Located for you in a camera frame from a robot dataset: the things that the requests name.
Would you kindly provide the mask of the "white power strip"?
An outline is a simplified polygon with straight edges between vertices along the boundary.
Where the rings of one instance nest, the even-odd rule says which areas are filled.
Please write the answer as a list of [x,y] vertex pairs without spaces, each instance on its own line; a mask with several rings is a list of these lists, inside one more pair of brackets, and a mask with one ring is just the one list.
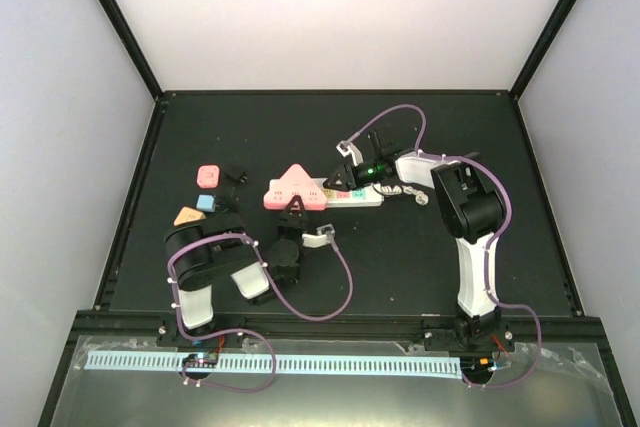
[[328,197],[328,206],[326,209],[379,207],[384,201],[383,196],[376,193],[372,186],[343,192],[324,188],[323,182],[325,178],[314,178],[314,181]]

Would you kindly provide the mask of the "yellow cube socket adapter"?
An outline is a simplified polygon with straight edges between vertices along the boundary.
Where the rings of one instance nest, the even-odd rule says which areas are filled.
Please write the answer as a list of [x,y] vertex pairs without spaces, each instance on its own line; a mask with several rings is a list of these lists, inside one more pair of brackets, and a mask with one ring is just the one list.
[[182,207],[173,221],[173,226],[178,227],[191,222],[204,220],[206,215],[194,208]]

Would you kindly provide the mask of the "pink square plug adapter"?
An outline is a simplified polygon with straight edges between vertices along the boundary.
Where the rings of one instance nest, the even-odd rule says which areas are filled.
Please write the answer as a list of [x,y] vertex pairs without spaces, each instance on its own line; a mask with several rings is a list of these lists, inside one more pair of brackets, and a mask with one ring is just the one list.
[[201,189],[215,189],[220,182],[221,171],[218,165],[207,164],[199,167],[196,184]]

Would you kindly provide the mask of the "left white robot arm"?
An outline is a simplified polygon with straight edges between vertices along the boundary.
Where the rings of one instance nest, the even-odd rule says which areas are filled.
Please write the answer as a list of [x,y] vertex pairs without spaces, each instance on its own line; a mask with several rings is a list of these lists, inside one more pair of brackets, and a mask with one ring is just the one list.
[[251,241],[241,238],[245,224],[233,210],[173,227],[164,243],[167,257],[174,260],[169,280],[177,287],[181,336],[193,346],[213,338],[213,292],[219,282],[233,283],[252,304],[273,298],[273,286],[296,285],[307,225],[302,198],[295,195],[279,213],[276,241],[261,256],[255,255]]

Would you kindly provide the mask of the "blue USB charger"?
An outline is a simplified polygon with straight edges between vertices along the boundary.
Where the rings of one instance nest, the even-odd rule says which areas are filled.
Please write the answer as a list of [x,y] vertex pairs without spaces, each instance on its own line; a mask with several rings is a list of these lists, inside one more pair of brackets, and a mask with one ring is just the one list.
[[217,207],[216,197],[209,194],[201,194],[196,201],[196,209],[202,212],[214,212]]

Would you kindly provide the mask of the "pink triangular socket adapter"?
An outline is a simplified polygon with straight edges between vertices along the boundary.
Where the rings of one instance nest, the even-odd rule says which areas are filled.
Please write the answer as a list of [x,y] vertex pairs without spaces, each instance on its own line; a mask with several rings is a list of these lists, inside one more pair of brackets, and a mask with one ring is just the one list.
[[263,206],[267,210],[284,210],[296,196],[306,210],[323,211],[328,206],[328,197],[300,164],[292,164],[280,178],[270,181]]

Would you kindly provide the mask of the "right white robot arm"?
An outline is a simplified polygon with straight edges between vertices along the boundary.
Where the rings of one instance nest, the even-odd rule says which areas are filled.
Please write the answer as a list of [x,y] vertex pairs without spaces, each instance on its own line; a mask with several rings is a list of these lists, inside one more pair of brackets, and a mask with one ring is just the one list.
[[474,154],[453,158],[420,149],[402,151],[382,146],[374,130],[368,136],[374,158],[366,161],[350,140],[338,143],[336,149],[348,162],[323,186],[351,192],[395,177],[435,191],[442,221],[457,247],[460,284],[454,335],[461,347],[479,349],[501,320],[495,255],[499,229],[509,219],[505,201],[495,184],[480,175]]

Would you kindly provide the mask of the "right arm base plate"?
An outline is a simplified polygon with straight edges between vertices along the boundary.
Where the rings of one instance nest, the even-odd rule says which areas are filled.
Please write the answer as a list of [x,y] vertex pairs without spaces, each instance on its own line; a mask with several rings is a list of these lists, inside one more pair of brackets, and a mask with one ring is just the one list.
[[426,350],[489,354],[498,351],[495,339],[513,350],[511,341],[505,337],[508,324],[503,321],[488,321],[473,330],[462,316],[429,316],[422,319],[421,327]]

